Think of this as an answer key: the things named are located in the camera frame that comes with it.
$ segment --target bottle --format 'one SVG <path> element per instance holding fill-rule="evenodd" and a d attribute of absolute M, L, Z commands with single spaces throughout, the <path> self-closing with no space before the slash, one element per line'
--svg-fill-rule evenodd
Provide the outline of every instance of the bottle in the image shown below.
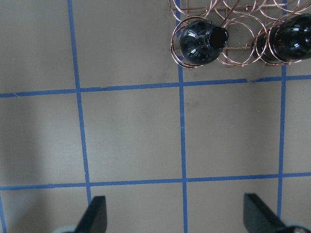
<path fill-rule="evenodd" d="M 270 46 L 277 57 L 274 57 L 269 47 L 262 59 L 268 63 L 293 62 L 311 57 L 311 14 L 295 16 L 280 24 L 270 32 Z M 257 39 L 257 50 L 262 53 L 266 43 L 266 35 Z"/>
<path fill-rule="evenodd" d="M 229 34 L 207 19 L 198 19 L 184 28 L 179 45 L 184 58 L 192 65 L 214 61 L 228 43 Z"/>

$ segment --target wine bottle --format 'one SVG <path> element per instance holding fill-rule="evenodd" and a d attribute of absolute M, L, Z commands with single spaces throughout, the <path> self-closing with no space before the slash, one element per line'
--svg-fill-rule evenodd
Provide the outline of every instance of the wine bottle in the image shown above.
<path fill-rule="evenodd" d="M 257 50 L 262 53 L 267 35 L 257 39 Z M 293 62 L 311 57 L 311 14 L 302 14 L 276 26 L 270 32 L 269 47 L 261 57 L 268 63 Z"/>
<path fill-rule="evenodd" d="M 192 65 L 204 65 L 217 59 L 227 44 L 229 34 L 207 19 L 198 19 L 184 28 L 179 45 L 184 58 Z"/>

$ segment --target dark glass bottle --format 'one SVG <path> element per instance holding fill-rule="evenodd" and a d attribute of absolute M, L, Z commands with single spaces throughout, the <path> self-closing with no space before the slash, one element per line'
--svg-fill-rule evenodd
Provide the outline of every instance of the dark glass bottle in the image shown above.
<path fill-rule="evenodd" d="M 179 38 L 181 53 L 193 65 L 204 65 L 214 61 L 229 38 L 228 32 L 207 19 L 191 22 Z"/>
<path fill-rule="evenodd" d="M 311 57 L 311 14 L 295 16 L 280 24 L 270 32 L 270 46 L 265 50 L 262 59 L 268 63 L 281 61 L 292 62 Z M 266 43 L 266 35 L 257 40 L 257 50 L 262 52 Z"/>

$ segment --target metal wire rack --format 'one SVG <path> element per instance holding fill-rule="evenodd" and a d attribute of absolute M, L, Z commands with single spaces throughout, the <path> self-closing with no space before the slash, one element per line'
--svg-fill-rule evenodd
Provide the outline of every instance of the metal wire rack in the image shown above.
<path fill-rule="evenodd" d="M 206 6 L 204 7 L 193 7 L 190 6 L 191 4 L 195 4 L 195 1 L 180 0 L 177 4 L 176 0 L 169 0 L 169 10 L 179 22 L 172 33 L 170 52 L 175 62 L 180 66 L 190 69 L 200 67 L 183 59 L 178 44 L 180 32 L 191 21 L 199 18 L 207 18 L 211 21 L 221 20 L 221 27 L 226 28 L 229 34 L 230 30 L 237 31 L 237 28 L 234 29 L 234 27 L 244 27 L 244 30 L 249 32 L 246 41 L 238 45 L 227 45 L 217 58 L 227 67 L 243 67 L 258 60 L 262 60 L 266 65 L 271 66 L 289 65 L 300 61 L 280 60 L 272 49 L 269 35 L 272 29 L 279 27 L 287 18 L 301 14 L 310 7 L 311 0 L 304 0 L 304 2 L 302 0 L 289 0 L 282 3 L 277 2 L 277 0 L 254 0 L 254 2 L 250 0 L 205 0 Z M 268 36 L 262 52 L 259 52 L 256 47 L 257 39 L 263 34 Z M 276 63 L 269 63 L 262 59 L 266 50 L 270 50 L 271 54 L 278 60 Z M 244 56 L 237 56 L 237 53 L 241 51 Z"/>

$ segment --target bottle neck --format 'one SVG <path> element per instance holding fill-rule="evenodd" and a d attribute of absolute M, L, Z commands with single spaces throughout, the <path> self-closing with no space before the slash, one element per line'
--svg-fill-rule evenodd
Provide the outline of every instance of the bottle neck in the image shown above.
<path fill-rule="evenodd" d="M 214 27 L 205 33 L 205 45 L 213 49 L 222 49 L 228 43 L 229 34 L 226 29 L 222 27 Z"/>

